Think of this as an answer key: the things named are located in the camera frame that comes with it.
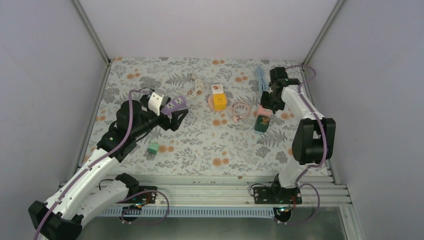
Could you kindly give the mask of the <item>pink cube socket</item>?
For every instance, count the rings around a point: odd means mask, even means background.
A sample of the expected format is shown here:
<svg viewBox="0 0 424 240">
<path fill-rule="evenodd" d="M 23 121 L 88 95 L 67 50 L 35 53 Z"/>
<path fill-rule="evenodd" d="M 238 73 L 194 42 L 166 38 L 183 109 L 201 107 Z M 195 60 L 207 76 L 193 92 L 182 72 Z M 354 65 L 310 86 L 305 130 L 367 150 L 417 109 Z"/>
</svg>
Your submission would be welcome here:
<svg viewBox="0 0 424 240">
<path fill-rule="evenodd" d="M 271 115 L 273 115 L 272 110 L 263 108 L 261 105 L 259 105 L 258 110 L 256 112 L 257 118 L 261 117 L 261 118 L 268 118 L 269 119 L 271 117 Z"/>
</svg>

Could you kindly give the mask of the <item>dark green cube socket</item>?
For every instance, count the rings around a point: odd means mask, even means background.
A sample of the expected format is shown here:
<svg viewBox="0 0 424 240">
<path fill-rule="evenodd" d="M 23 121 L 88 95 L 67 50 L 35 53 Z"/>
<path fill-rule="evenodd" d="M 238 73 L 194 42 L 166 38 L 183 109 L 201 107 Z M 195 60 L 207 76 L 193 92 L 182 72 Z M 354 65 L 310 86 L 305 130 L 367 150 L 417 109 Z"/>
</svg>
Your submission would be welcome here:
<svg viewBox="0 0 424 240">
<path fill-rule="evenodd" d="M 259 117 L 256 118 L 255 124 L 254 124 L 254 130 L 260 131 L 260 132 L 266 132 L 270 125 L 270 118 L 267 117 Z"/>
</svg>

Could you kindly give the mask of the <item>light green cube socket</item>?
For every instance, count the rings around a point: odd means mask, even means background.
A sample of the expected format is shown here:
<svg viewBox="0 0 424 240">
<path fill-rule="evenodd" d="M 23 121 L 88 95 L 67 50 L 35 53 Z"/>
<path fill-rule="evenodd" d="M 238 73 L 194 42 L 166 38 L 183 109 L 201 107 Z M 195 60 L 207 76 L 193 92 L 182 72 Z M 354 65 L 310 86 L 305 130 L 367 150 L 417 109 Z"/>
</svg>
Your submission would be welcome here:
<svg viewBox="0 0 424 240">
<path fill-rule="evenodd" d="M 147 152 L 153 155 L 158 153 L 160 145 L 156 142 L 151 142 L 147 148 Z"/>
</svg>

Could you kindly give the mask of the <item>yellow cube socket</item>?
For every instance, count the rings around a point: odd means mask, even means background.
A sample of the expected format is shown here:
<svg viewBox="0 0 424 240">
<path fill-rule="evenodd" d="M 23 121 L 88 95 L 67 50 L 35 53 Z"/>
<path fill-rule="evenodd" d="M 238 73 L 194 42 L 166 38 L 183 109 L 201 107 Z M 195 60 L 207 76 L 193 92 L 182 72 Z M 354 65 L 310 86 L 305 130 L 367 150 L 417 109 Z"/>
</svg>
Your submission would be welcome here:
<svg viewBox="0 0 424 240">
<path fill-rule="evenodd" d="M 215 112 L 223 111 L 227 108 L 228 100 L 224 93 L 212 95 L 212 108 Z"/>
</svg>

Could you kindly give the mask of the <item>white cube socket with sticker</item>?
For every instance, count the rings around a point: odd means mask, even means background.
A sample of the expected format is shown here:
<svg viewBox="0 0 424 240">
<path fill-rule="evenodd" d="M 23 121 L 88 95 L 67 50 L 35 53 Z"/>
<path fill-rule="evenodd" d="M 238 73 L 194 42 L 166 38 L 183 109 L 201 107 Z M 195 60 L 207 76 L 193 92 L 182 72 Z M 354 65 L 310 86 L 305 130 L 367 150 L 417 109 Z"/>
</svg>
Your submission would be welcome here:
<svg viewBox="0 0 424 240">
<path fill-rule="evenodd" d="M 211 92 L 213 95 L 223 94 L 224 89 L 222 84 L 213 84 L 211 85 Z"/>
</svg>

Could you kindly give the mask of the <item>black power adapter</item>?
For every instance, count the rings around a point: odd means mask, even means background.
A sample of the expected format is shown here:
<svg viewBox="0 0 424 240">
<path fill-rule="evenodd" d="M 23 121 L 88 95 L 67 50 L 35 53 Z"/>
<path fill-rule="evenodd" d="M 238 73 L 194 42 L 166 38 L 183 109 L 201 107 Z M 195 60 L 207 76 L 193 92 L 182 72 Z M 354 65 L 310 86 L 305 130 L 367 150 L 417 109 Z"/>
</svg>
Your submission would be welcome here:
<svg viewBox="0 0 424 240">
<path fill-rule="evenodd" d="M 143 88 L 140 89 L 141 97 L 140 97 L 139 101 L 140 101 L 140 103 L 143 107 L 145 107 L 145 108 L 148 107 L 149 99 L 150 99 L 152 93 L 154 93 L 154 92 L 155 92 L 155 90 L 150 88 L 150 87 L 143 87 Z"/>
</svg>

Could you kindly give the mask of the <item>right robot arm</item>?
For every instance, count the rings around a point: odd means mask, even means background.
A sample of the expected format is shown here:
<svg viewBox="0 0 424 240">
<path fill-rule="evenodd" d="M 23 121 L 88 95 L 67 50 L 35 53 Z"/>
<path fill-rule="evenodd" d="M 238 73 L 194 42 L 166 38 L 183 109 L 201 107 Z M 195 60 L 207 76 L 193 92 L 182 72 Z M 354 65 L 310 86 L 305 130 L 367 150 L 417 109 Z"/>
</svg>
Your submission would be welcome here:
<svg viewBox="0 0 424 240">
<path fill-rule="evenodd" d="M 266 203 L 300 204 L 301 178 L 312 168 L 321 167 L 333 154 L 336 122 L 321 114 L 306 97 L 304 83 L 290 78 L 285 67 L 270 70 L 269 90 L 262 93 L 260 105 L 272 113 L 290 107 L 298 120 L 292 142 L 294 162 L 278 173 L 266 188 Z"/>
</svg>

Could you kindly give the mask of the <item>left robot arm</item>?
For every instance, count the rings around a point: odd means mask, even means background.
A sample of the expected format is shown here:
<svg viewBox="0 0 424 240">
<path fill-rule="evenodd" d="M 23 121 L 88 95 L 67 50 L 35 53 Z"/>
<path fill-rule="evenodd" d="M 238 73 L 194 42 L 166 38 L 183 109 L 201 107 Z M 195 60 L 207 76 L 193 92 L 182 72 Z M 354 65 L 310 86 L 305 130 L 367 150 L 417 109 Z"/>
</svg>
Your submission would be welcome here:
<svg viewBox="0 0 424 240">
<path fill-rule="evenodd" d="M 116 121 L 77 173 L 47 200 L 30 205 L 35 239 L 75 240 L 93 218 L 111 205 L 134 202 L 139 197 L 139 182 L 127 173 L 117 175 L 95 194 L 91 190 L 155 127 L 176 131 L 189 112 L 186 105 L 182 95 L 163 102 L 154 93 L 123 102 Z"/>
</svg>

